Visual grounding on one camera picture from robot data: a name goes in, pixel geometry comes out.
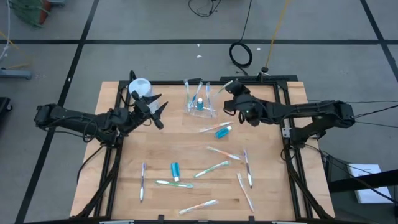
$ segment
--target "wooden table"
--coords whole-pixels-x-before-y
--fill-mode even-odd
[[[103,82],[96,113],[104,113],[114,106],[117,87],[118,82]],[[292,104],[307,102],[302,82],[288,82],[288,87]],[[272,86],[248,88],[258,98],[275,101]],[[196,86],[191,86],[192,93],[195,89]],[[295,220],[286,164],[280,158],[283,145],[279,126],[260,124],[252,127],[247,123],[239,124],[238,116],[229,116],[222,110],[219,110],[216,119],[189,116],[183,113],[183,85],[154,86],[154,91],[162,94],[161,104],[169,102],[162,114],[164,129],[159,131],[154,125],[140,126],[129,137],[124,138],[112,219],[156,220],[158,215],[163,214],[166,220],[248,220],[249,215],[254,215],[259,221]],[[217,108],[222,108],[224,100],[230,99],[231,95],[224,91],[215,104]],[[198,133],[200,128],[225,121],[234,121],[234,124],[232,131],[223,139],[217,140],[214,132]],[[295,119],[298,127],[310,122],[310,118]],[[307,144],[318,147],[316,140],[309,140]],[[232,161],[230,166],[194,179],[193,176],[199,171],[228,160],[217,152],[208,151],[207,146],[239,155],[246,148],[254,177],[253,188],[249,188],[246,168],[239,161]],[[85,159],[98,147],[98,142],[89,143]],[[98,189],[104,152],[105,150],[99,153],[82,170],[71,215],[80,212]],[[334,216],[319,153],[309,147],[302,149],[302,159],[309,190],[326,212]],[[147,170],[145,197],[140,203],[142,162],[147,163]],[[155,184],[155,180],[172,180],[172,162],[180,164],[181,182],[192,183],[193,189]],[[240,189],[237,172],[244,177],[244,185],[254,203],[254,213],[250,211]],[[301,192],[298,194],[301,214],[304,217]],[[108,193],[105,193],[102,214],[107,199]],[[213,199],[218,199],[219,204],[178,215],[181,209]]]

